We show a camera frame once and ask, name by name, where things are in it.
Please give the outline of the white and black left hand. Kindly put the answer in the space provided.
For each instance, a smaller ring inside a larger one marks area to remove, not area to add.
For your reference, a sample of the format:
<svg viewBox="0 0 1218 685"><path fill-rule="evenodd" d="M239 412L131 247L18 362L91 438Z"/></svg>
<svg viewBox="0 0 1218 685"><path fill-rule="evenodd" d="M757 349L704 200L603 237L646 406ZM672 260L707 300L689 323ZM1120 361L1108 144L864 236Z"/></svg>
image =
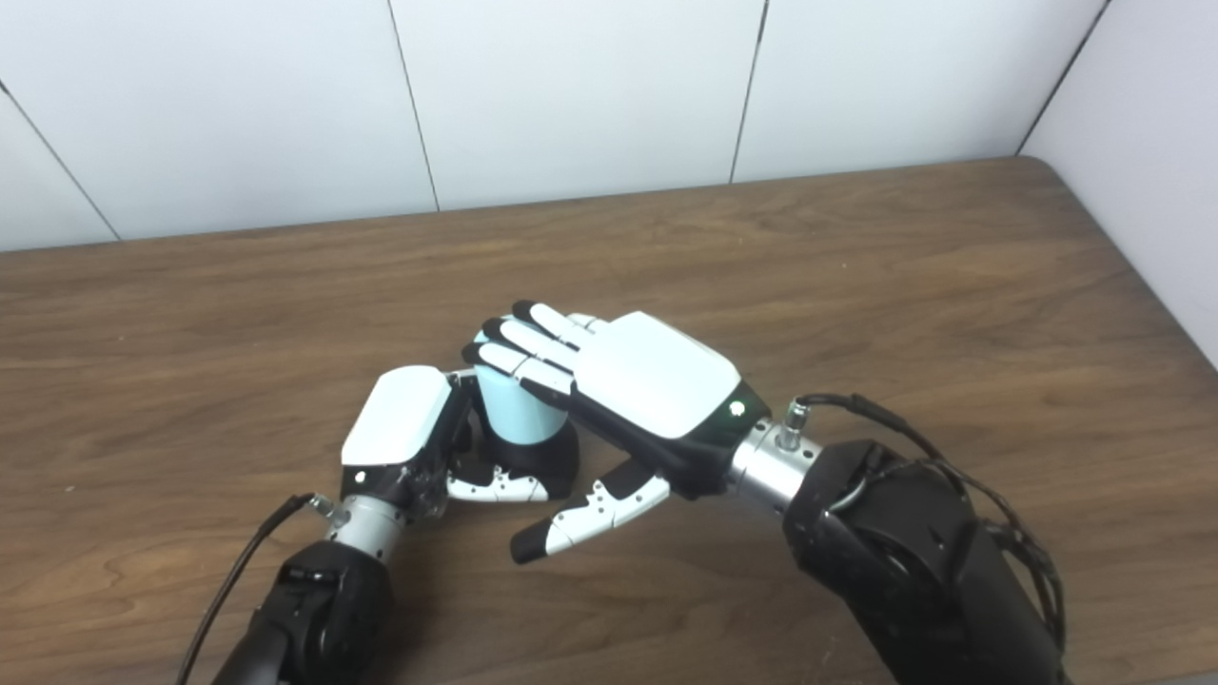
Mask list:
<svg viewBox="0 0 1218 685"><path fill-rule="evenodd" d="M449 499L566 499L577 475L579 435L560 411L491 371L408 364L378 378L343 440L340 496L419 520Z"/></svg>

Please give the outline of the white and black right hand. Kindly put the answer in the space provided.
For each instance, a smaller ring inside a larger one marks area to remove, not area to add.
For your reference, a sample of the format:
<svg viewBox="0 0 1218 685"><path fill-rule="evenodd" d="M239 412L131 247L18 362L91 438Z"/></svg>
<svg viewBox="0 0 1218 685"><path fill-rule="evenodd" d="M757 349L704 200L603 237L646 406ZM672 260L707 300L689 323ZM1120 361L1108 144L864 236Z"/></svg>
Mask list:
<svg viewBox="0 0 1218 685"><path fill-rule="evenodd" d="M518 301L510 316L484 322L462 360L626 455L586 494L513 535L520 566L618 529L674 494L726 492L736 451L773 417L723 355L639 311L600 321Z"/></svg>

